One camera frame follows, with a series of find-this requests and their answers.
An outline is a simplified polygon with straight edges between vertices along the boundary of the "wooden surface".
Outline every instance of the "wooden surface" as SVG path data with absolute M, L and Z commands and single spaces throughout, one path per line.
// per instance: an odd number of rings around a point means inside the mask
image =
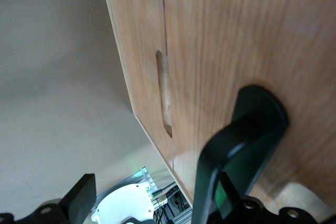
M 202 147 L 253 83 L 282 101 L 290 127 L 251 194 L 267 203 L 297 182 L 336 209 L 336 0 L 165 0 L 165 12 L 174 170 L 187 193 Z
M 190 201 L 201 149 L 230 123 L 239 88 L 259 84 L 290 127 L 251 194 L 280 207 L 297 183 L 336 209 L 336 0 L 107 3 L 134 114 Z M 172 138 L 157 50 L 168 59 Z
M 161 115 L 156 51 L 166 52 L 162 0 L 107 0 L 134 115 L 164 160 L 173 145 Z

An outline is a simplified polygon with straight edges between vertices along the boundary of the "wooden cabinet door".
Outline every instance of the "wooden cabinet door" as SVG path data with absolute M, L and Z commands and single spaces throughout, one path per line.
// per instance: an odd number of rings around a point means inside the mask
M 203 146 L 230 123 L 238 90 L 258 84 L 290 126 L 251 194 L 267 206 L 298 183 L 336 209 L 336 0 L 107 4 L 133 112 L 190 202 Z M 157 50 L 167 55 L 172 137 Z
M 238 90 L 258 84 L 290 126 L 251 194 L 275 199 L 296 182 L 336 209 L 336 0 L 164 1 L 174 172 L 187 194 Z

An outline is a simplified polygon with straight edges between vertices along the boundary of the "white plastic part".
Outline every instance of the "white plastic part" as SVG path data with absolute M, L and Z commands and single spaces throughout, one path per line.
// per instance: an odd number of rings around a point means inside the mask
M 154 207 L 149 191 L 148 182 L 119 188 L 99 203 L 91 220 L 98 224 L 121 224 L 132 217 L 139 221 L 153 219 Z

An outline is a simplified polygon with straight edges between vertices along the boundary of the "cable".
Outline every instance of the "cable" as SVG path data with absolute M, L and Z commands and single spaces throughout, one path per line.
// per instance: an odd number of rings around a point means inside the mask
M 184 210 L 185 210 L 185 207 L 184 207 L 184 203 L 183 203 L 182 198 L 181 198 L 181 194 L 178 194 L 178 197 L 179 197 L 179 199 L 180 199 L 180 203 L 181 203 L 182 211 L 184 211 Z
M 157 191 L 153 192 L 153 193 L 152 193 L 153 197 L 159 195 L 160 193 L 162 193 L 163 191 L 165 191 L 167 188 L 169 188 L 170 186 L 172 186 L 172 185 L 174 185 L 174 184 L 176 184 L 176 182 L 173 182 L 173 183 L 167 185 L 166 187 L 164 187 L 164 188 L 162 188 L 162 189 L 160 189 L 160 190 L 157 190 Z
M 159 216 L 160 216 L 160 209 L 158 209 L 158 213 L 156 214 L 155 224 L 158 224 L 157 220 L 159 219 Z
M 166 209 L 166 206 L 167 206 L 167 205 L 164 205 L 164 207 L 163 207 L 163 209 L 162 209 L 162 212 L 161 212 L 161 215 L 160 215 L 158 224 L 160 224 L 160 221 L 161 221 L 161 218 L 162 218 L 162 216 L 163 216 L 164 210 Z
M 172 193 L 170 193 L 170 194 L 167 196 L 167 199 L 170 199 L 171 197 L 173 197 L 174 194 L 176 194 L 178 191 L 180 191 L 179 188 L 177 188 L 175 191 L 173 191 Z
M 166 217 L 166 224 L 167 224 L 168 221 L 169 221 L 169 218 L 168 218 L 168 215 L 167 215 L 167 210 L 164 211 L 164 216 Z

